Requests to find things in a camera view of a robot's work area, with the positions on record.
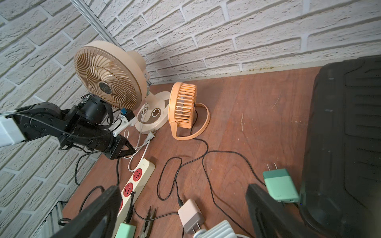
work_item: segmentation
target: small orange fan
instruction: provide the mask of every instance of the small orange fan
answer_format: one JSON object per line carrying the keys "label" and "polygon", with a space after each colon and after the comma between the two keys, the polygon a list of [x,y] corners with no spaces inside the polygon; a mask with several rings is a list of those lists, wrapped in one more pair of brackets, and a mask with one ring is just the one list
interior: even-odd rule
{"label": "small orange fan", "polygon": [[[196,96],[196,85],[177,82],[172,87],[171,96],[169,98],[168,120],[171,125],[172,136],[176,140],[183,141],[193,139],[199,136],[209,124],[209,110],[204,104],[196,102]],[[207,110],[208,115],[204,125],[193,135],[178,137],[177,127],[187,129],[192,127],[195,106],[202,106]]]}

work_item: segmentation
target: white brick wall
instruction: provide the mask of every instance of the white brick wall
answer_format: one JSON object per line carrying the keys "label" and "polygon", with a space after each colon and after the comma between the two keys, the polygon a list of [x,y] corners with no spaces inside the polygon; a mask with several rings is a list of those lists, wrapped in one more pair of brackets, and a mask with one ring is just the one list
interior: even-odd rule
{"label": "white brick wall", "polygon": [[87,2],[153,83],[381,53],[380,0]]}
{"label": "white brick wall", "polygon": [[[69,0],[0,1],[0,112],[39,102],[71,108],[87,92],[73,56],[97,35]],[[76,190],[74,166],[83,153],[58,146],[43,137],[0,149],[0,238],[31,237]],[[81,161],[81,180],[95,161]]]}

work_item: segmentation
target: fan grille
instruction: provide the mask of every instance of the fan grille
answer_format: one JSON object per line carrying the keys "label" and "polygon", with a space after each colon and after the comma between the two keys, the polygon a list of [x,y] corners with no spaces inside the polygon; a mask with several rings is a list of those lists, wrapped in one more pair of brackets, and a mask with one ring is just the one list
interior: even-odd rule
{"label": "fan grille", "polygon": [[182,83],[176,100],[174,117],[182,128],[190,129],[193,121],[193,108],[197,95],[196,85]]}
{"label": "fan grille", "polygon": [[107,51],[82,47],[74,57],[74,64],[87,90],[112,106],[134,110],[141,104],[142,95],[134,76]]}

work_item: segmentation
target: pliers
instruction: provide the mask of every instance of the pliers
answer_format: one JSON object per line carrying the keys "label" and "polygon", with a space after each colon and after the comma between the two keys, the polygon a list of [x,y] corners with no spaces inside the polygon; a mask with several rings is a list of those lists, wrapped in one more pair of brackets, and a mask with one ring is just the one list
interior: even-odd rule
{"label": "pliers", "polygon": [[[150,214],[150,213],[151,213],[151,207],[149,207],[149,209],[148,209],[148,213],[147,213],[146,219],[153,219],[153,218],[155,218],[155,216],[156,216],[156,208],[154,209],[154,212],[152,214]],[[151,234],[153,222],[154,222],[153,220],[147,220],[144,223],[138,238],[149,238],[149,236]]]}

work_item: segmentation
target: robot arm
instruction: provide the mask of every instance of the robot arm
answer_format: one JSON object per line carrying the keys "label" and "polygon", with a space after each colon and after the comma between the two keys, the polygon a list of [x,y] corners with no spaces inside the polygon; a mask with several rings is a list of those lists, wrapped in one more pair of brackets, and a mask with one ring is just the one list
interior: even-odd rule
{"label": "robot arm", "polygon": [[22,107],[0,116],[0,147],[52,135],[61,148],[80,144],[103,152],[111,160],[134,154],[126,138],[108,130],[111,124],[101,125],[107,114],[112,122],[111,105],[93,94],[67,110],[49,102]]}

